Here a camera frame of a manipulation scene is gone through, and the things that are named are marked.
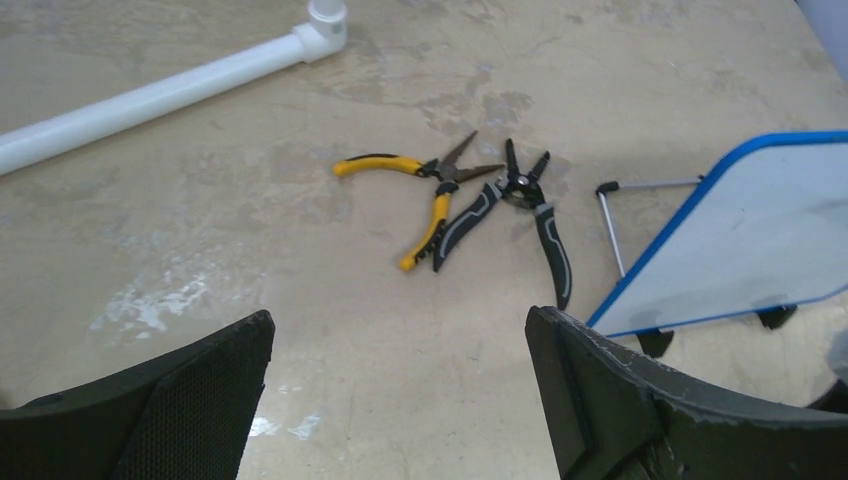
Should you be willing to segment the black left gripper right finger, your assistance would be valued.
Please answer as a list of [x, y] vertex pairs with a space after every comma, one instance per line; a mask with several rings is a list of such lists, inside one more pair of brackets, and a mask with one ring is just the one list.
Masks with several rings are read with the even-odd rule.
[[532, 307], [525, 336], [563, 479], [843, 479], [847, 390], [807, 407], [731, 391]]

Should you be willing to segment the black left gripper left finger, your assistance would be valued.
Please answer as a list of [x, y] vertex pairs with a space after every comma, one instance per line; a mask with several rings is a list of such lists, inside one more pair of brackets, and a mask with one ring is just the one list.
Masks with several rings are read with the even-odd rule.
[[4, 479], [234, 479], [271, 360], [259, 310], [192, 344], [1, 412]]

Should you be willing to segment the blue framed whiteboard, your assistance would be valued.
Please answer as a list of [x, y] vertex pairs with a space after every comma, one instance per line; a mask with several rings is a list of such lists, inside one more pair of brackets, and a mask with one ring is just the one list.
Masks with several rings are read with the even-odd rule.
[[847, 288], [847, 134], [728, 152], [589, 318], [606, 336], [818, 302]]

